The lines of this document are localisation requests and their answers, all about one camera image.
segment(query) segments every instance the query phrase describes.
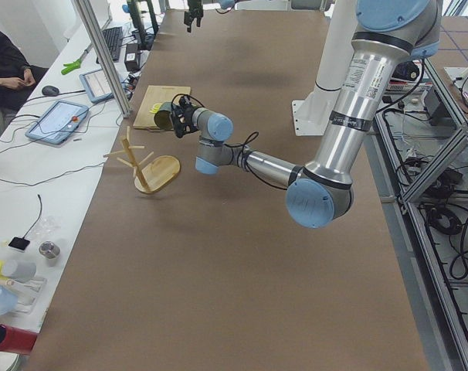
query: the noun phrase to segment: white desk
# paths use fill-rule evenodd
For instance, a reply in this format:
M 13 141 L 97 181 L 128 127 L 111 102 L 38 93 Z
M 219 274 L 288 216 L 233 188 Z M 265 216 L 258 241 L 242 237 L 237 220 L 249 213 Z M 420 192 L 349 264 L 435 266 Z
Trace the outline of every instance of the white desk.
M 90 39 L 84 27 L 81 26 L 34 90 L 32 97 L 41 96 L 42 87 L 45 85 L 56 86 L 61 93 L 82 90 L 79 75 L 100 68 L 96 64 L 94 49 L 86 56 L 80 69 L 65 76 L 61 75 L 60 71 L 64 63 L 73 62 L 89 44 Z M 127 76 L 124 67 L 124 51 L 121 51 L 120 62 L 115 65 L 124 79 Z M 53 101 L 58 99 L 85 104 L 89 107 L 92 105 L 86 94 L 68 94 L 30 101 L 19 114 L 41 115 Z M 90 117 L 97 113 L 99 114 L 92 117 L 89 123 Z M 1 140 L 10 141 L 13 131 L 19 130 L 15 133 L 12 142 L 0 142 L 0 152 L 6 148 L 30 142 L 25 136 L 26 129 L 21 128 L 31 122 L 26 118 L 21 117 L 9 125 Z M 120 118 L 119 107 L 115 100 L 109 100 L 105 104 L 101 103 L 90 108 L 78 132 L 72 134 L 60 146 L 33 142 L 0 153 L 0 179 L 33 184 L 67 171 L 104 162 L 103 155 L 110 151 L 114 143 Z M 36 186 L 13 185 L 0 181 L 0 259 L 33 261 L 37 265 L 37 276 L 47 279 L 47 284 L 31 314 L 3 315 L 0 316 L 0 323 L 34 331 L 39 330 L 97 187 L 101 171 L 101 167 L 88 168 Z M 129 171 L 129 169 L 123 167 L 123 171 Z M 18 252 L 8 247 L 7 244 L 13 237 L 23 236 L 36 220 L 39 214 L 37 194 L 42 197 L 42 218 L 27 236 L 32 242 L 26 251 Z M 61 254 L 54 261 L 47 260 L 38 252 L 39 245 L 45 240 L 51 240 L 61 249 Z

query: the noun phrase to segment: green tool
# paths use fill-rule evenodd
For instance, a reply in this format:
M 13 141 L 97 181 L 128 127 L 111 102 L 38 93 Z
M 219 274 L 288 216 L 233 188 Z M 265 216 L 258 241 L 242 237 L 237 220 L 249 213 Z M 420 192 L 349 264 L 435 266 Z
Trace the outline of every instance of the green tool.
M 62 75 L 66 75 L 68 74 L 69 72 L 73 71 L 73 70 L 77 70 L 78 68 L 81 67 L 81 62 L 83 62 L 83 60 L 85 59 L 85 56 L 88 54 L 88 52 L 91 50 L 91 47 L 92 47 L 92 44 L 90 44 L 84 51 L 83 51 L 83 54 L 81 54 L 80 58 L 78 58 L 77 60 L 75 60 L 74 62 L 71 62 L 71 63 L 64 63 L 64 68 L 63 70 L 61 71 L 61 74 Z

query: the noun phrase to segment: black mouse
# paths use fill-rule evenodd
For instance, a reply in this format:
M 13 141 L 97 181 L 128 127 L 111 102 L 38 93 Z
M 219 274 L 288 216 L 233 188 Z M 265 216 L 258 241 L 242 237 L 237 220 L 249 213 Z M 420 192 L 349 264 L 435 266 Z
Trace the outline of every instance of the black mouse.
M 59 95 L 59 89 L 53 87 L 52 85 L 47 85 L 46 87 L 42 88 L 42 94 L 46 97 L 55 97 Z

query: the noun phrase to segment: red cup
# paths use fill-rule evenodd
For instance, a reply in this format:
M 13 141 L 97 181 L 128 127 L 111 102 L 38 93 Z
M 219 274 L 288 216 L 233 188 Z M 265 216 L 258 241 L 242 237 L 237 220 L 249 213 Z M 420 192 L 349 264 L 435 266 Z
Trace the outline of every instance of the red cup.
M 20 328 L 0 325 L 0 352 L 28 355 L 38 334 Z

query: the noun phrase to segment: light blue cup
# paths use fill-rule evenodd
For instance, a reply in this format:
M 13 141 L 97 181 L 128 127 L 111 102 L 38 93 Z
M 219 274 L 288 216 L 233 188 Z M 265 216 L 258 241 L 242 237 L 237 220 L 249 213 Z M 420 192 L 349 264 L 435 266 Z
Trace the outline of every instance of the light blue cup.
M 18 297 L 12 291 L 0 286 L 0 315 L 12 311 L 18 304 Z

